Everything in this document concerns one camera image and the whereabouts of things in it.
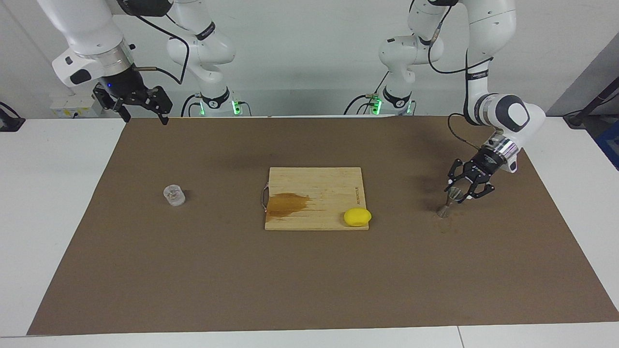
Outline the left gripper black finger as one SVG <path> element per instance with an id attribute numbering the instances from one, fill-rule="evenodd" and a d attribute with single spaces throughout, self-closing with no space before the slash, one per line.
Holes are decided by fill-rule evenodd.
<path id="1" fill-rule="evenodd" d="M 456 159 L 447 172 L 447 186 L 445 187 L 445 191 L 449 190 L 451 187 L 457 187 L 461 191 L 468 191 L 470 180 L 467 176 L 467 170 L 469 167 L 468 161 Z"/>
<path id="2" fill-rule="evenodd" d="M 490 178 L 482 178 L 482 180 L 471 180 L 469 178 L 464 178 L 462 188 L 464 192 L 462 202 L 467 200 L 477 200 L 495 190 Z"/>

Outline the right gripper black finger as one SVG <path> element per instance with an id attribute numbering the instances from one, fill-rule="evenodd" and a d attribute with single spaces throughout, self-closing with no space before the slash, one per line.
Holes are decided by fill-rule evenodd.
<path id="1" fill-rule="evenodd" d="M 168 97 L 162 86 L 155 86 L 146 90 L 145 108 L 157 115 L 162 125 L 168 125 L 168 114 L 171 112 L 173 102 Z"/>
<path id="2" fill-rule="evenodd" d="M 128 112 L 124 106 L 123 99 L 120 98 L 115 101 L 102 84 L 95 84 L 93 94 L 104 110 L 112 110 L 117 113 L 124 122 L 129 122 L 131 120 L 130 112 Z"/>

